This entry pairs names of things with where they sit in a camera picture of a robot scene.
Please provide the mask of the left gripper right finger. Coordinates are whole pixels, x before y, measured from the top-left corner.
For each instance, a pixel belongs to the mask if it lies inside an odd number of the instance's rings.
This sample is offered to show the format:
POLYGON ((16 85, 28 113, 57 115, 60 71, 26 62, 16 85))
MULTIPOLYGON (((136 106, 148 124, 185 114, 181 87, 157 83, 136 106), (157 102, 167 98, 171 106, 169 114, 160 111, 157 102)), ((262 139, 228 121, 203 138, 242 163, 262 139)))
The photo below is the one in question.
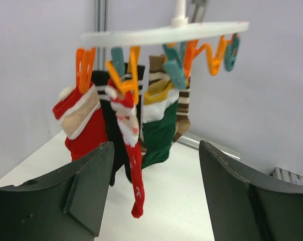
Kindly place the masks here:
POLYGON ((276 179, 199 143, 215 240, 303 240, 303 186, 276 179))

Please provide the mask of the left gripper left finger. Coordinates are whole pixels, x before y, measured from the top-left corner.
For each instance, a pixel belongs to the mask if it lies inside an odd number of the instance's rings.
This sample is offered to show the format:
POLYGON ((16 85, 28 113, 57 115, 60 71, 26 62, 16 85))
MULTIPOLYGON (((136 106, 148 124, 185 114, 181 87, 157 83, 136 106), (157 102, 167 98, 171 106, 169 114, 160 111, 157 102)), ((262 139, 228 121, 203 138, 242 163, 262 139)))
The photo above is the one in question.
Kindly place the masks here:
POLYGON ((20 186, 0 187, 0 240, 94 240, 99 236, 113 143, 20 186))

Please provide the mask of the red santa sock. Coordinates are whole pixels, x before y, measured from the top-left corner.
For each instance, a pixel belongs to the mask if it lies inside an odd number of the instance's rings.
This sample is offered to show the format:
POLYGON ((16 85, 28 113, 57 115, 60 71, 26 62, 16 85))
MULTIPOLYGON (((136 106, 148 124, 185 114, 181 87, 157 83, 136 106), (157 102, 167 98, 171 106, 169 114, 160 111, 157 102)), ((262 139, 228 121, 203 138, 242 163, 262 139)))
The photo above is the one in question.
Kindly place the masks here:
POLYGON ((93 83, 85 94, 78 87, 65 88, 52 112, 66 134, 65 146, 72 161, 108 141, 101 102, 93 83))

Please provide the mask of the red snowflake sock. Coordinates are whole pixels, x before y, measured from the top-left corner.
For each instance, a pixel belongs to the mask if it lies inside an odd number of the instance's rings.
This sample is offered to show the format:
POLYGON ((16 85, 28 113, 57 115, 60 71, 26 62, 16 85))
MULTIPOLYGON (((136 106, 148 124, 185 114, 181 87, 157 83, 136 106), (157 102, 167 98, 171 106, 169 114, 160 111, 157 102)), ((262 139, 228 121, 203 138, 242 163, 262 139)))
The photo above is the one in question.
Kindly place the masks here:
POLYGON ((121 94, 112 78, 108 80, 105 92, 110 98, 111 108, 115 111, 117 124, 129 157, 131 182, 135 198, 131 214, 135 218, 140 218, 143 215, 145 192, 141 171, 140 126, 137 119, 136 104, 132 92, 128 91, 125 95, 121 94))

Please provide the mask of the green tree sock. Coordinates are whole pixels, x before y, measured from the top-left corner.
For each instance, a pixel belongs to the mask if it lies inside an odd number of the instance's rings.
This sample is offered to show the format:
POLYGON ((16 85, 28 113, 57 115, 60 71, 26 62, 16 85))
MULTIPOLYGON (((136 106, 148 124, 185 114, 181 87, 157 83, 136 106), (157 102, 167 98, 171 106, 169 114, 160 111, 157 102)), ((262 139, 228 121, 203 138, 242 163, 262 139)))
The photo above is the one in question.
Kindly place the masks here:
POLYGON ((166 161, 176 131, 179 90, 170 81, 151 84, 142 108, 142 165, 144 169, 166 161))

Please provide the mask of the black striped sock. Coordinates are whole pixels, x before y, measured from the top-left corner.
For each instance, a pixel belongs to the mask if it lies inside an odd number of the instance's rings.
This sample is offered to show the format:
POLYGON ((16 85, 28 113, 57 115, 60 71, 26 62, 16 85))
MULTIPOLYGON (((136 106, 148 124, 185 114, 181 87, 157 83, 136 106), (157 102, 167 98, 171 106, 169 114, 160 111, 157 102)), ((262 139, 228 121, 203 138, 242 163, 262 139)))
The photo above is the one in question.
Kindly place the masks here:
MULTIPOLYGON (((129 157, 123 142, 122 134, 117 124, 115 111, 111 108, 110 98, 106 94, 108 80, 111 77, 106 71, 93 71, 91 81, 95 84, 99 96, 103 117, 105 120, 105 127, 108 140, 114 145, 114 161, 109 185, 113 186, 115 183, 115 174, 122 167, 125 166, 125 172, 128 180, 131 180, 129 157)), ((137 119, 140 126, 140 104, 136 104, 137 119)))

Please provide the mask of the yellow orange clothes peg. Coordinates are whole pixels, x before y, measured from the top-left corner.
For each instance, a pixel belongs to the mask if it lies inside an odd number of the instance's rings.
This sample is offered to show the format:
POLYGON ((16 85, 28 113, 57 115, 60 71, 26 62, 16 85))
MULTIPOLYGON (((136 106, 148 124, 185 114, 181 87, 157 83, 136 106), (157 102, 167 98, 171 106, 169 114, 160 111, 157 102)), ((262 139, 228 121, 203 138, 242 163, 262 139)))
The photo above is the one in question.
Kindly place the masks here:
POLYGON ((135 104, 139 102, 138 70, 137 63, 140 54, 140 46, 130 47, 129 61, 125 66, 123 50, 121 47, 111 49, 111 61, 106 62, 109 76, 114 81, 117 89, 122 95, 132 92, 135 104))

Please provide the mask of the teal clothes peg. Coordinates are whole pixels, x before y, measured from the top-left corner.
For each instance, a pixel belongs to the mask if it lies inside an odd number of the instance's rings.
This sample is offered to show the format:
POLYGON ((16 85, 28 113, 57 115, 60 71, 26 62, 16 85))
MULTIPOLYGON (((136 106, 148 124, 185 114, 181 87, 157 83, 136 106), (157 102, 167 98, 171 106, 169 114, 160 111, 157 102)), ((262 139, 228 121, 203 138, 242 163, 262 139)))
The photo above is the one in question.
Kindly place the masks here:
POLYGON ((185 89, 187 87, 187 79, 184 72, 184 58, 187 48, 187 41, 181 42, 179 49, 175 46, 170 47, 163 45, 167 61, 163 64, 165 72, 169 75, 171 82, 176 89, 185 89))

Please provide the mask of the white round clip hanger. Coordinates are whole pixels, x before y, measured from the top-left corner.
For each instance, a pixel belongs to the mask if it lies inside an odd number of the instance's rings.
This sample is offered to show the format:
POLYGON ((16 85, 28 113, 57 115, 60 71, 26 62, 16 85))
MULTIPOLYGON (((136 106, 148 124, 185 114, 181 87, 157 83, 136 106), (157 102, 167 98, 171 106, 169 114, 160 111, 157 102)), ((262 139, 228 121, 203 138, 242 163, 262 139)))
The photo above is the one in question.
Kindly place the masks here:
POLYGON ((81 35, 88 47, 124 47, 160 45, 210 38, 247 31, 249 22, 189 23, 186 17, 186 1, 176 1, 176 15, 170 26, 138 31, 92 32, 81 35))

